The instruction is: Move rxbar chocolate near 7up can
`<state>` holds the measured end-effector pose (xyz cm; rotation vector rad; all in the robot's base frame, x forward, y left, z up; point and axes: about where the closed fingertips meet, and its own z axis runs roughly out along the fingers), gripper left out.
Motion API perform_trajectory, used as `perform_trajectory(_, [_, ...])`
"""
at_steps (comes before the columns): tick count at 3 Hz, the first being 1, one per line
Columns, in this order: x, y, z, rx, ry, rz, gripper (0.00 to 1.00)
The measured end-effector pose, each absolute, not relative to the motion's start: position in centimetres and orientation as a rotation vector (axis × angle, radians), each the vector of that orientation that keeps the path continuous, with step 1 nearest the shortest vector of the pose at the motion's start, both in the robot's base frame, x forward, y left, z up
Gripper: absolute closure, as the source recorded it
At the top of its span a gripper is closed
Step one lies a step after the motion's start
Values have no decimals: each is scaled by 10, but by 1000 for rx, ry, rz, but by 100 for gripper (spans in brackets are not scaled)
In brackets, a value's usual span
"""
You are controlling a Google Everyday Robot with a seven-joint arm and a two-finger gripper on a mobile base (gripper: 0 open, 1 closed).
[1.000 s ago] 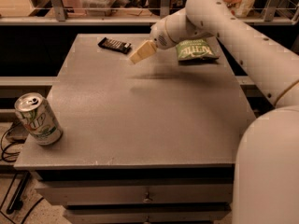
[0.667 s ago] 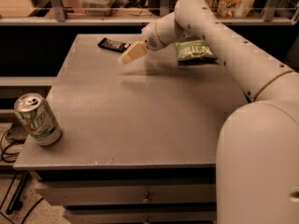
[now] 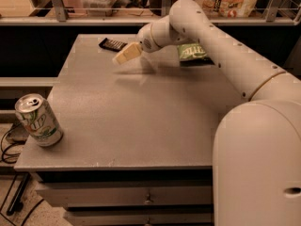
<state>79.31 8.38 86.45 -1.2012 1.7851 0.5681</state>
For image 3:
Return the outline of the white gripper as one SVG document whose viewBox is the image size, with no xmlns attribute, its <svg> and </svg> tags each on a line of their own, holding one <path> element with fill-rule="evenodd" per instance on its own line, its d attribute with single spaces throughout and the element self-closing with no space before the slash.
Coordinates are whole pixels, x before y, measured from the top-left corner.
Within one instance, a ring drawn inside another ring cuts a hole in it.
<svg viewBox="0 0 301 226">
<path fill-rule="evenodd" d="M 129 60 L 139 57 L 144 52 L 152 53 L 162 48 L 160 39 L 164 35 L 157 23 L 144 25 L 137 33 L 138 42 L 127 44 L 112 61 L 117 64 L 123 64 Z"/>
</svg>

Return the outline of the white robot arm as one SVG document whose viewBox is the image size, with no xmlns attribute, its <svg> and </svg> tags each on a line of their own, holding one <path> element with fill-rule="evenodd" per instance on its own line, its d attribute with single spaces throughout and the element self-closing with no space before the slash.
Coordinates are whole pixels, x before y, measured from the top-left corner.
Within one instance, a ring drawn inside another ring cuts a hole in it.
<svg viewBox="0 0 301 226">
<path fill-rule="evenodd" d="M 193 0 L 143 26 L 115 57 L 198 43 L 242 98 L 213 146 L 214 226 L 301 226 L 301 82 L 213 25 Z"/>
</svg>

